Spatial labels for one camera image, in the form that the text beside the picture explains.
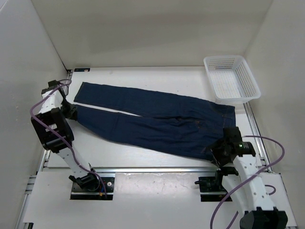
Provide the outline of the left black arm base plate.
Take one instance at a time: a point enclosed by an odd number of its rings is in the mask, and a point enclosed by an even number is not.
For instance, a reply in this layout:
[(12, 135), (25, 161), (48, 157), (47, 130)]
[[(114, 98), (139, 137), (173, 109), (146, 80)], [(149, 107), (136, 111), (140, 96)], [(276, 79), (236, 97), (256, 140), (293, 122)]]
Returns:
[(113, 200), (115, 174), (99, 174), (102, 182), (88, 174), (84, 177), (76, 178), (70, 175), (72, 181), (71, 200)]

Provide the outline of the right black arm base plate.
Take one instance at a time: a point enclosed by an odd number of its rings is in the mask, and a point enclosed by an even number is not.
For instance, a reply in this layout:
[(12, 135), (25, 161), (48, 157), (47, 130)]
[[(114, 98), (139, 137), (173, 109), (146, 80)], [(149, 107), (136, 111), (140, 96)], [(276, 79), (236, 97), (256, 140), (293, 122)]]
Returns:
[(194, 184), (199, 187), (201, 202), (220, 202), (227, 194), (216, 177), (198, 177)]

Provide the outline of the dark blue denim trousers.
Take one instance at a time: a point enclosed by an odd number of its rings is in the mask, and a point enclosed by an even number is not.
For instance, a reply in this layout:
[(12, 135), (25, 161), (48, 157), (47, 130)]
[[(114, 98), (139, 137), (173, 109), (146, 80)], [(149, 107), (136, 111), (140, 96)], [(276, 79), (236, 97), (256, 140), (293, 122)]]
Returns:
[(84, 82), (74, 101), (99, 137), (188, 158), (212, 161), (208, 146), (236, 126), (233, 106), (171, 93)]

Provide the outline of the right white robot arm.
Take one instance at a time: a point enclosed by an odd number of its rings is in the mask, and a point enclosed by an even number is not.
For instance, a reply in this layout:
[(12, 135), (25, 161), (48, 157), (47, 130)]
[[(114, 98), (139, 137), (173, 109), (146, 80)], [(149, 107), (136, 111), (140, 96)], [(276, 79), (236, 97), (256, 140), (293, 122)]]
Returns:
[(259, 167), (256, 152), (250, 142), (244, 142), (238, 127), (223, 129), (223, 138), (210, 146), (220, 175), (214, 178), (214, 186), (226, 196), (212, 214), (212, 220), (225, 200), (238, 207), (242, 229), (284, 229), (288, 222), (285, 211), (279, 210), (267, 193), (260, 173), (277, 164), (283, 156), (264, 167)]

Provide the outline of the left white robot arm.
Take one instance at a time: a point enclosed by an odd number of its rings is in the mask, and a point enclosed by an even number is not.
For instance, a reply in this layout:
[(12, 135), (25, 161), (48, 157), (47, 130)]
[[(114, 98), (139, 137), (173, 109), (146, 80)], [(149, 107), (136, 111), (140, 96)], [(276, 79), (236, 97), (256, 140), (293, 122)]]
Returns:
[(105, 190), (103, 180), (72, 146), (74, 135), (67, 120), (77, 119), (77, 107), (66, 99), (71, 80), (53, 80), (30, 109), (31, 123), (42, 147), (58, 155), (71, 169), (69, 179), (89, 191)]

